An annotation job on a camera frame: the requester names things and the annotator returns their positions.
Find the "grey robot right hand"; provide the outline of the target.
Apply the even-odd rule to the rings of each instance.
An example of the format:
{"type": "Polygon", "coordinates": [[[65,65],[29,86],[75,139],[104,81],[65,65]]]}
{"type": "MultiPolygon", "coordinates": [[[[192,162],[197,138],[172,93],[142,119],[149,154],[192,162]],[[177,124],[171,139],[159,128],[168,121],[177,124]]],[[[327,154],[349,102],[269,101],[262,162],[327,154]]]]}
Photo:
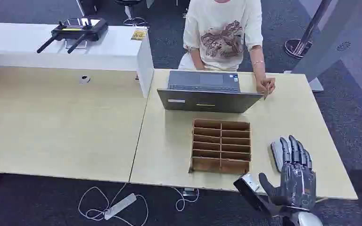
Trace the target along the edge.
{"type": "Polygon", "coordinates": [[[259,173],[259,182],[270,202],[289,209],[312,209],[316,201],[316,173],[309,152],[292,135],[272,142],[271,151],[280,173],[280,185],[274,187],[264,173],[259,173]]]}

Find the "person's left hand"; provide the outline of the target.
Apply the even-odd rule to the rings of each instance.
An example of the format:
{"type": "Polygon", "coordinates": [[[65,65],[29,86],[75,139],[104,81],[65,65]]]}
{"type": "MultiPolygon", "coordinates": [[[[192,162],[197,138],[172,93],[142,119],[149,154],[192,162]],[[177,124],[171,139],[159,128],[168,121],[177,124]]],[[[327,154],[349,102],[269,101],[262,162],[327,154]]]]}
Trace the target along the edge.
{"type": "Polygon", "coordinates": [[[256,77],[256,91],[265,96],[271,94],[275,90],[275,81],[275,78],[256,77]]]}

